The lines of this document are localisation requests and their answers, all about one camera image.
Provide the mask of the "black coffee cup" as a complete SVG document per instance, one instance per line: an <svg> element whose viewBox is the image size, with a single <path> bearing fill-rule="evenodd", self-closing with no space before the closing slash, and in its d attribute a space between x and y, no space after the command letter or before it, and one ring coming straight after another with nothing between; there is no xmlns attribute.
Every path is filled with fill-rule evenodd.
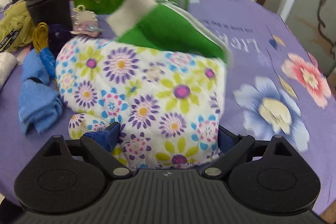
<svg viewBox="0 0 336 224"><path fill-rule="evenodd" d="M27 0L26 7L35 26L60 24L72 29L70 0Z"/></svg>

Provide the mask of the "floral quilted oven mitt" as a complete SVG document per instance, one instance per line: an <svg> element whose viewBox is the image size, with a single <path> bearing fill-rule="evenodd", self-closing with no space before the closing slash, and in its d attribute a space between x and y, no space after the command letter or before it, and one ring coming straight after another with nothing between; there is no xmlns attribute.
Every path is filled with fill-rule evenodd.
<svg viewBox="0 0 336 224"><path fill-rule="evenodd" d="M74 112L70 137L119 123L112 155L131 169L189 168L219 157L220 59L77 36L57 56L56 80Z"/></svg>

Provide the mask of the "olive green fuzzy cloth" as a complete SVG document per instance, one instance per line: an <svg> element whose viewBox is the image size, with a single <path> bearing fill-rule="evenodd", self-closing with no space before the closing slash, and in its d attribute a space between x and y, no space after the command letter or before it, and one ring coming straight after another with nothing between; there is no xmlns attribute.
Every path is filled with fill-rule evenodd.
<svg viewBox="0 0 336 224"><path fill-rule="evenodd" d="M1 20L1 52L15 52L33 41L35 25L26 6L19 0L9 6Z"/></svg>

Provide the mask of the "dark purple velvet scrunchie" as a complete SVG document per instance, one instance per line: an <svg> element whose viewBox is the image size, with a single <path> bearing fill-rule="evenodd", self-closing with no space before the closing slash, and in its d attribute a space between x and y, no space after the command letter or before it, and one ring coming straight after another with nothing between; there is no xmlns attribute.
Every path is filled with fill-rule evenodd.
<svg viewBox="0 0 336 224"><path fill-rule="evenodd" d="M49 25L49 49L57 57L65 43L73 38L70 30L61 24Z"/></svg>

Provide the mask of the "yellow bristle blue brush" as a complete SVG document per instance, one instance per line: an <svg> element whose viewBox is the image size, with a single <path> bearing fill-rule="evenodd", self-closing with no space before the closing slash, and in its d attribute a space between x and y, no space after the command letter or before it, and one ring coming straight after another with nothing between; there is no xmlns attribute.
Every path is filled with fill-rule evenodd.
<svg viewBox="0 0 336 224"><path fill-rule="evenodd" d="M56 78L56 59L49 48L49 27L46 23L39 23L33 31L33 46L45 66L49 76Z"/></svg>

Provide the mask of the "blue microfiber cloth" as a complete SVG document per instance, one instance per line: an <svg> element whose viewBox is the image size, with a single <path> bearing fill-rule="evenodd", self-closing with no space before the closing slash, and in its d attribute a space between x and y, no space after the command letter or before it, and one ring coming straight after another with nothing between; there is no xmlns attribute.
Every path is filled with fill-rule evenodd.
<svg viewBox="0 0 336 224"><path fill-rule="evenodd" d="M29 51L22 64L18 117L21 132L30 128L42 134L62 115L63 103L59 92L52 89L50 76L35 50Z"/></svg>

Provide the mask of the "purple floral bedsheet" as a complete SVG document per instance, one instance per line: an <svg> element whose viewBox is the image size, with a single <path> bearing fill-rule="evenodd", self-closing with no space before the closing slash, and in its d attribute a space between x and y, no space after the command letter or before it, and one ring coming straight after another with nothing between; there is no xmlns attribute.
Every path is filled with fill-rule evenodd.
<svg viewBox="0 0 336 224"><path fill-rule="evenodd" d="M287 91L301 110L310 136L303 157L321 181L314 211L322 213L335 200L335 99L329 97L325 107L317 105L306 88L281 69L283 62L292 62L295 57L316 67L314 57L279 16L250 0L199 0L189 11L230 48L223 127L244 133L243 108L236 103L234 91L245 84L252 86L257 76L269 78L278 89ZM50 131L23 135L18 119L21 75L21 67L16 67L1 90L1 193L12 202L19 172L52 134L68 134L72 116L71 110L65 109Z"/></svg>

